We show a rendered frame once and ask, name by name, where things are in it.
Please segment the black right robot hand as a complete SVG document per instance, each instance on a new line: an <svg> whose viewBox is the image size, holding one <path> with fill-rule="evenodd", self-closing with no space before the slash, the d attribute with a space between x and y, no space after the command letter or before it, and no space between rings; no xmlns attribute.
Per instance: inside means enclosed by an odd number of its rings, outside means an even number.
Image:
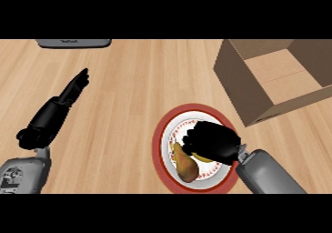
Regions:
<svg viewBox="0 0 332 233"><path fill-rule="evenodd" d="M184 153L193 152L227 166L237 160L239 146L240 137L234 131L212 122L199 121L183 136Z"/></svg>

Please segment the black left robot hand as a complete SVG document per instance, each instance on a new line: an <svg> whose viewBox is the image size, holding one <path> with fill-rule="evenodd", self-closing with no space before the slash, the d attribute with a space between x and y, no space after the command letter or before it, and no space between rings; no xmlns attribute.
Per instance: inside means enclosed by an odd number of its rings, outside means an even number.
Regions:
<svg viewBox="0 0 332 233"><path fill-rule="evenodd" d="M53 96L37 111L28 126L18 132L22 149L44 148L53 142L69 108L88 84L87 69L71 79L59 96Z"/></svg>

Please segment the open cardboard box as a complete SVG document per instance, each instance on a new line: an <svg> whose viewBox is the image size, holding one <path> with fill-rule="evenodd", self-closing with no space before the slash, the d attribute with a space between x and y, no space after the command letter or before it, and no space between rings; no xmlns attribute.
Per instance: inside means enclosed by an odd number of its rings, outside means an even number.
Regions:
<svg viewBox="0 0 332 233"><path fill-rule="evenodd" d="M248 127L332 97L332 39L225 39L214 72Z"/></svg>

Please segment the red-rimmed white plate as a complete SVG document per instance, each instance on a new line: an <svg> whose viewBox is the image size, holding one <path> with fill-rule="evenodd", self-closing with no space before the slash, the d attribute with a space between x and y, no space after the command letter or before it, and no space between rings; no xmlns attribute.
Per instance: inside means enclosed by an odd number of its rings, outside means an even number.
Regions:
<svg viewBox="0 0 332 233"><path fill-rule="evenodd" d="M237 180L240 138L211 106L184 104L162 117L152 139L158 177L174 193L227 193Z"/></svg>

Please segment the brown-yellow pear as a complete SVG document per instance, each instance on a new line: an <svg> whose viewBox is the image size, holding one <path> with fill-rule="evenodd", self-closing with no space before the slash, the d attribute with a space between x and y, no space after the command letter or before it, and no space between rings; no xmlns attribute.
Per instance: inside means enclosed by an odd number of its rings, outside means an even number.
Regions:
<svg viewBox="0 0 332 233"><path fill-rule="evenodd" d="M190 183L199 176L199 168L194 160L184 153L178 143L174 143L175 172L183 182Z"/></svg>

